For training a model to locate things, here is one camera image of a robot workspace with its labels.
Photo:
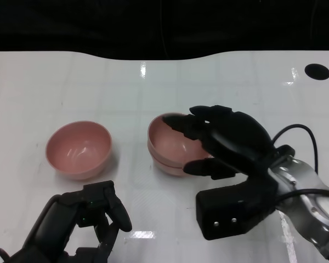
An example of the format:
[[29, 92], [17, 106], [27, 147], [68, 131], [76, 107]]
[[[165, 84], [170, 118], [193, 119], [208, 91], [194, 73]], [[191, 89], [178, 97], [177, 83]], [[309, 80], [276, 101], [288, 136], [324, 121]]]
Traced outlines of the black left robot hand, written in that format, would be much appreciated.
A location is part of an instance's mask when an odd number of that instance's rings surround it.
[[[65, 247], [78, 226], [92, 227], [96, 248], [78, 248], [70, 256]], [[44, 207], [25, 245], [36, 247], [48, 262], [107, 262], [119, 231], [132, 223], [113, 181], [84, 185], [83, 189], [53, 196]]]

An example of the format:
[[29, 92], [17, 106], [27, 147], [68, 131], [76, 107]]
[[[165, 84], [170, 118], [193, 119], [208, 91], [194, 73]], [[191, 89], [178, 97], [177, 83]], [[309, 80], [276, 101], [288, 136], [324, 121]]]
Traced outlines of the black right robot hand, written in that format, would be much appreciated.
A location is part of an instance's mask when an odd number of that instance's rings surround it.
[[213, 180], [242, 173], [255, 184], [276, 186], [264, 164], [275, 146], [268, 132], [250, 115], [220, 105], [194, 106], [188, 115], [169, 113], [162, 120], [186, 138], [200, 141], [210, 154], [209, 158], [185, 163], [185, 173]]

